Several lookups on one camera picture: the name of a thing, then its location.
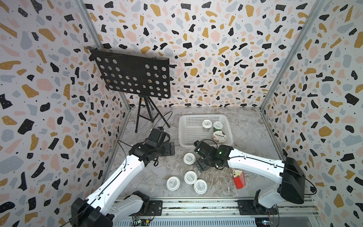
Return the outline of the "green yogurt cup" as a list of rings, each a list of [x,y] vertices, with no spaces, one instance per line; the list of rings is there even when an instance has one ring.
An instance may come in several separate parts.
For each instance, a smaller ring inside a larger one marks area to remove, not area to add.
[[[213,123],[214,131],[221,131],[224,125],[220,121],[216,121]]]

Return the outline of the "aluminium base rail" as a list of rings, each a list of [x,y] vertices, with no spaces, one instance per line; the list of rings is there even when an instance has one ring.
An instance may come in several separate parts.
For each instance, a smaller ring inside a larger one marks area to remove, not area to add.
[[[282,202],[271,211],[252,211],[252,198],[155,198],[143,216],[117,221],[116,227],[322,227],[311,199]]]

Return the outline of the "playing card box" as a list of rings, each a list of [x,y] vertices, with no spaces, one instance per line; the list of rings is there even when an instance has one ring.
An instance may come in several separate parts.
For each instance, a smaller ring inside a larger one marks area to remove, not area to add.
[[[244,171],[239,169],[232,170],[232,177],[235,185],[246,185]]]

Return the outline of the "white plastic basket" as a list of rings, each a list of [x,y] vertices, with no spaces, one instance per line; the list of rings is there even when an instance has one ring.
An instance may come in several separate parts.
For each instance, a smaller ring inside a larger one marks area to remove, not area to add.
[[[223,114],[198,114],[198,115],[184,115],[179,120],[179,143],[184,148],[193,148],[194,142],[205,141],[209,145],[217,144],[213,140],[214,128],[213,126],[206,130],[202,127],[204,120],[210,120],[212,123],[220,121],[224,127],[221,130],[227,135],[227,140],[218,145],[233,145],[233,135],[229,121]]]

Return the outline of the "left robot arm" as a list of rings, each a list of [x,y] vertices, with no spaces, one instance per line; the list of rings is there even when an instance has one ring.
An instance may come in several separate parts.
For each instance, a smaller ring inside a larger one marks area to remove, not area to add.
[[[112,227],[129,216],[142,216],[150,212],[150,197],[140,191],[124,200],[116,199],[126,186],[150,162],[158,165],[159,157],[175,155],[175,146],[163,127],[151,130],[150,135],[133,145],[121,166],[86,199],[77,198],[71,206],[73,227]]]

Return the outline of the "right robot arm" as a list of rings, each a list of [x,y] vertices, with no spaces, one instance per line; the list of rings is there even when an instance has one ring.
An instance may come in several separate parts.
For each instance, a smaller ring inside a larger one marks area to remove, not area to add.
[[[195,164],[202,172],[211,167],[230,168],[252,172],[274,182],[256,191],[252,207],[257,213],[262,214],[285,201],[304,203],[306,177],[295,159],[266,159],[227,145],[213,147],[205,141],[195,141],[194,147],[194,152],[200,156]]]

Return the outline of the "black perforated music stand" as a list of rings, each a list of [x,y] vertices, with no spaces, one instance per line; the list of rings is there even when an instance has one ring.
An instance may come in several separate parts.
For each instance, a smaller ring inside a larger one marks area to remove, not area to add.
[[[88,47],[105,81],[108,90],[139,96],[135,132],[138,131],[140,118],[154,122],[158,117],[170,127],[151,99],[171,98],[171,80],[168,58],[147,58],[123,54],[111,49]]]

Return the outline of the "white lid yogurt cup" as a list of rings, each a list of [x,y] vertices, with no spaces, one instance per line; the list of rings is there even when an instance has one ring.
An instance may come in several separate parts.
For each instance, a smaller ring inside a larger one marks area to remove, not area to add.
[[[196,161],[196,157],[192,153],[187,153],[187,154],[184,155],[183,161],[187,165],[192,165]]]
[[[202,179],[198,179],[194,183],[193,187],[194,187],[195,192],[198,193],[198,194],[205,194],[207,192],[207,190],[208,190],[207,183]]]
[[[213,123],[208,119],[206,119],[202,122],[202,127],[206,130],[209,130],[212,126],[213,126]]]
[[[193,185],[198,180],[198,176],[194,171],[188,171],[184,175],[184,181],[188,185]]]
[[[180,180],[176,176],[172,176],[167,180],[166,187],[169,191],[176,191],[180,187]]]

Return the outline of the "Chobani yogurt cup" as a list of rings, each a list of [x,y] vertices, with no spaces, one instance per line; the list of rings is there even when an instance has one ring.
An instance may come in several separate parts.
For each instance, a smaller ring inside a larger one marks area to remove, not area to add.
[[[213,140],[217,144],[224,143],[227,140],[227,135],[222,131],[215,131],[213,133]]]

